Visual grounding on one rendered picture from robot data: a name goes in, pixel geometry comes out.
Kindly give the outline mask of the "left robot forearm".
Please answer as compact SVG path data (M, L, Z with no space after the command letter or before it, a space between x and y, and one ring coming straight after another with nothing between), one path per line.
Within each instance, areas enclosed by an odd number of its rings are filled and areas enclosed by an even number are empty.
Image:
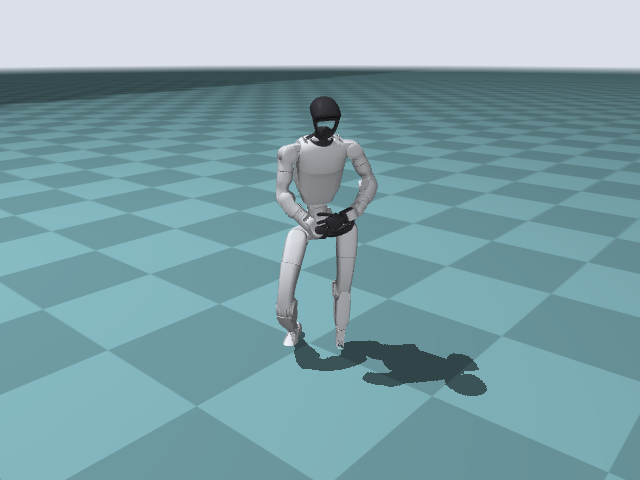
M349 221L353 221L357 219L359 216L362 216L364 210L367 205L371 203L374 199L376 191L377 191L377 181L375 179L371 179L369 181L368 187L366 190L360 190L357 194L356 199L353 204L350 205L353 209L346 212Z

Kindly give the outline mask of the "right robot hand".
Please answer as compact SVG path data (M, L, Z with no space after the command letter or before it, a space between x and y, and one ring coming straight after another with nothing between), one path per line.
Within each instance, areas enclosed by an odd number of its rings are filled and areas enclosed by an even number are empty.
M352 221L351 223L350 223L350 221L348 221L348 222L345 223L345 225L342 225L341 227L336 228L336 229L335 228L329 229L329 231L328 231L327 227L316 226L315 227L315 232L316 232L316 234L324 234L325 237L323 239L326 239L326 237L327 237L327 235L329 233L331 233L331 235L328 236L328 237L336 237L336 236L340 236L340 235L346 234L347 232L351 231L353 226L354 226L354 221Z

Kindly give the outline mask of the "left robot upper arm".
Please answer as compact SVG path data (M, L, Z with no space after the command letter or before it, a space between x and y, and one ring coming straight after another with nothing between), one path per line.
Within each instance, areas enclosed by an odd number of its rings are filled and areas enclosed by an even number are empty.
M347 157L352 159L351 163L354 166L356 172L361 176L361 180L358 182L359 190L366 190L371 179L375 179L371 166L366 158L362 147L354 140L343 139ZM376 179L375 179L376 180Z

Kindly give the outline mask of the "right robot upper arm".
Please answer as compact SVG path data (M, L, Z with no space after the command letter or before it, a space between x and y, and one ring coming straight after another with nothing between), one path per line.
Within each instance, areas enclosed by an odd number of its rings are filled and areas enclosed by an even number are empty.
M277 152L277 183L276 183L276 201L281 193L289 193L294 201L295 195L288 190L293 179L293 163L299 158L300 144L294 143L282 146ZM280 205L280 204L279 204ZM280 205L281 206L281 205Z

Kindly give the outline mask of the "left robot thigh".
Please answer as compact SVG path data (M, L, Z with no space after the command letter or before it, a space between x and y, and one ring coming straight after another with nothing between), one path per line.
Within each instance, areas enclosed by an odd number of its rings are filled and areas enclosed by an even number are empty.
M350 222L351 223L351 222ZM343 225L345 225L343 223ZM351 231L336 236L337 277L332 281L332 296L340 296L341 292L350 294L356 260L358 229L354 222Z

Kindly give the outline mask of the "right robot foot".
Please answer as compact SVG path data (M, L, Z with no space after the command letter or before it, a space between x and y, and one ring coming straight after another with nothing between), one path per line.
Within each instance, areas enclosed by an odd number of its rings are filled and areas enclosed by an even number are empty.
M296 335L292 331L291 332L289 332L289 331L287 332L287 335L286 335L286 337L285 337L285 339L283 341L283 344L285 346L293 346L296 343L298 343L299 336L300 336L300 334L302 332L302 326L301 326L301 324L299 322L297 322L297 326L298 326L298 331L295 331L295 332L297 332Z

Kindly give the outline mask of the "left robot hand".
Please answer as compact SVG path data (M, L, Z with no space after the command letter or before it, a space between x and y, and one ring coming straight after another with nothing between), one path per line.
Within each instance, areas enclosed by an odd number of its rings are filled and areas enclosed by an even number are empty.
M329 229L332 229L332 228L335 228L335 229L339 228L339 227L341 227L343 225L343 223L345 224L346 222L349 221L348 217L346 215L346 212L348 212L348 211L350 211L352 209L353 209L352 207L346 208L346 209L340 211L339 214L338 213L334 213L334 214L331 214L331 213L317 213L317 216L329 216L324 220L318 221L317 225L326 223L326 224L324 224L322 226L323 227L328 227L327 228L328 231L329 231ZM350 222L352 222L352 221L350 221ZM330 235L331 235L331 233L329 233L327 235L327 237L330 236ZM324 237L325 237L325 235L323 235L319 239L323 239Z

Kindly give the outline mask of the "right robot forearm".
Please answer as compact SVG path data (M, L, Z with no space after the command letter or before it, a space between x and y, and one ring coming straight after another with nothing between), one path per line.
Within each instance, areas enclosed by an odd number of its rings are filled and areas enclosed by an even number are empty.
M293 218L296 222L298 222L298 224L308 232L309 236L312 239L317 240L324 235L316 234L315 227L321 225L317 225L317 221L302 208L302 205L300 203L296 204L289 193L281 193L278 197L278 202L284 212L290 218Z

